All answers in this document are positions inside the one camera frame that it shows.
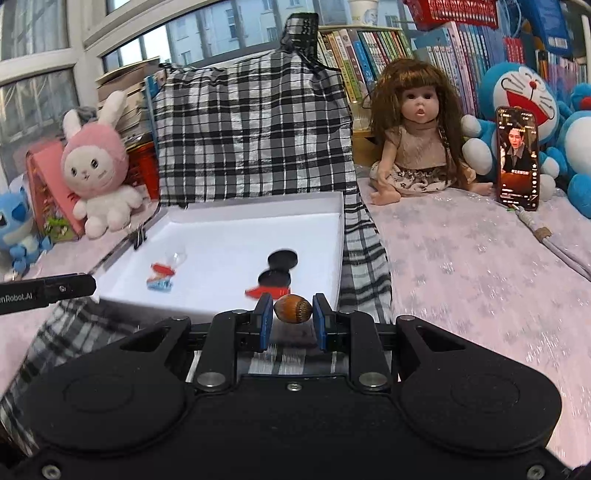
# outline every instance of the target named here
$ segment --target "blue gripper pad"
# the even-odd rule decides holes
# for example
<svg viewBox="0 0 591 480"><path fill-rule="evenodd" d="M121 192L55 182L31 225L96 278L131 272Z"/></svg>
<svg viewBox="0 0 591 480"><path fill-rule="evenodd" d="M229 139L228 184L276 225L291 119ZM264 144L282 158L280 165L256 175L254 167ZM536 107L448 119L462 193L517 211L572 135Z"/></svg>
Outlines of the blue gripper pad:
<svg viewBox="0 0 591 480"><path fill-rule="evenodd" d="M312 321L314 323L314 331L316 333L316 343L322 351L326 351L326 329L324 328L324 314L316 296L312 299Z"/></svg>
<svg viewBox="0 0 591 480"><path fill-rule="evenodd" d="M261 349L269 348L269 338L271 338L271 326L273 325L273 299L267 296L267 304L262 312L261 319Z"/></svg>

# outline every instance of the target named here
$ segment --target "bunny ears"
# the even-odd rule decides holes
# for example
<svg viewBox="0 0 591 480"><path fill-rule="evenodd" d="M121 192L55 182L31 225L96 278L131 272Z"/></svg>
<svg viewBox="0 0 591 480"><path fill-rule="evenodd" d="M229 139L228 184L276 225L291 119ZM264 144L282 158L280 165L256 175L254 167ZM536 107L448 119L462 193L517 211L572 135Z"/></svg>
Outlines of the bunny ears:
<svg viewBox="0 0 591 480"><path fill-rule="evenodd" d="M105 104L99 112L98 123L101 125L109 125L115 128L115 125L117 125L117 122L123 114L123 110L125 110L126 104L126 94L118 90L111 93L107 100L105 100ZM71 138L82 129L80 118L78 117L78 113L76 113L75 109L72 109L65 114L63 128L66 135L66 140L68 141L70 141Z"/></svg>

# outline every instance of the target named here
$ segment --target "black round disc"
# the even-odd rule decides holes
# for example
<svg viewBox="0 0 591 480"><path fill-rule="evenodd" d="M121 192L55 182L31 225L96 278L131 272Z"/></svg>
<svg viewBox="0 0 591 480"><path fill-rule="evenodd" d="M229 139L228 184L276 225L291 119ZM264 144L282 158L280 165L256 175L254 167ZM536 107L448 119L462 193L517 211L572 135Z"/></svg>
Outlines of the black round disc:
<svg viewBox="0 0 591 480"><path fill-rule="evenodd" d="M400 402L427 439L468 455L494 456L545 445L562 401L544 375L510 359L446 353L402 385Z"/></svg>
<svg viewBox="0 0 591 480"><path fill-rule="evenodd" d="M259 285L261 287L289 287L291 284L291 275L283 270L265 270L259 275Z"/></svg>
<svg viewBox="0 0 591 480"><path fill-rule="evenodd" d="M164 368L132 361L99 371L84 364L76 360L47 379L37 377L27 392L31 427L52 445L86 452L126 449L157 437L184 410L183 384Z"/></svg>
<svg viewBox="0 0 591 480"><path fill-rule="evenodd" d="M267 259L271 270L288 271L297 265L297 253L293 250L277 250Z"/></svg>

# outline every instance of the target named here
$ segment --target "acorn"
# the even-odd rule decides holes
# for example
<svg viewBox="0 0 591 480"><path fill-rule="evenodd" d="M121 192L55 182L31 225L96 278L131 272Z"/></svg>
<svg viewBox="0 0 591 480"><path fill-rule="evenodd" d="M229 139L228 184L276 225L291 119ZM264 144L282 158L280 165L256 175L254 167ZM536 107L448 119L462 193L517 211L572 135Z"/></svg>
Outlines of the acorn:
<svg viewBox="0 0 591 480"><path fill-rule="evenodd" d="M312 315L312 305L304 297L290 293L275 302L277 318L286 323L304 323Z"/></svg>

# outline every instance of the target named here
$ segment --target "charging cable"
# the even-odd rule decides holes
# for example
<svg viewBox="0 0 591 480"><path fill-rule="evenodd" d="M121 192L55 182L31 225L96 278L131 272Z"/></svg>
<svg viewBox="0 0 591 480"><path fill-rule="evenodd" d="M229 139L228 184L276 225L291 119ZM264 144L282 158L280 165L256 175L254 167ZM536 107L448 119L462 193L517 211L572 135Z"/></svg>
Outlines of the charging cable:
<svg viewBox="0 0 591 480"><path fill-rule="evenodd" d="M582 277L591 281L591 267L569 249L561 246L553 237L552 232L546 226L537 226L533 215L523 207L514 206L515 213L527 228L529 228L538 242L545 245L554 255L566 263L570 268Z"/></svg>

